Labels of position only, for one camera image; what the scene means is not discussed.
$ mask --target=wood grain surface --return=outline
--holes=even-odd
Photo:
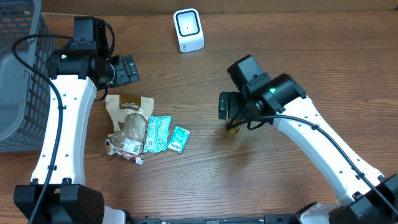
[[[291,213],[335,196],[306,155],[273,126],[231,136],[218,117],[221,91],[236,88],[226,69],[252,54],[272,77],[292,75],[323,117],[372,166],[398,170],[398,12],[294,12],[201,16],[205,48],[178,50],[171,15],[103,16],[116,54],[133,54],[140,82],[110,89],[155,99],[192,132],[183,154],[146,154],[137,166],[109,156],[113,126],[103,101],[90,113],[87,186],[134,217],[253,217]],[[46,17],[54,34],[73,34],[72,17]],[[38,152],[1,154],[0,223],[26,223],[12,202],[28,184]]]
[[[398,0],[43,0],[43,11],[81,15],[393,10]]]

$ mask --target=laundry basket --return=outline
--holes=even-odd
[[[40,0],[0,1],[0,152],[41,150],[43,145],[50,88],[11,52],[18,38],[49,33],[41,8]],[[57,47],[54,38],[39,37],[20,43],[17,51],[47,74],[47,57]]]

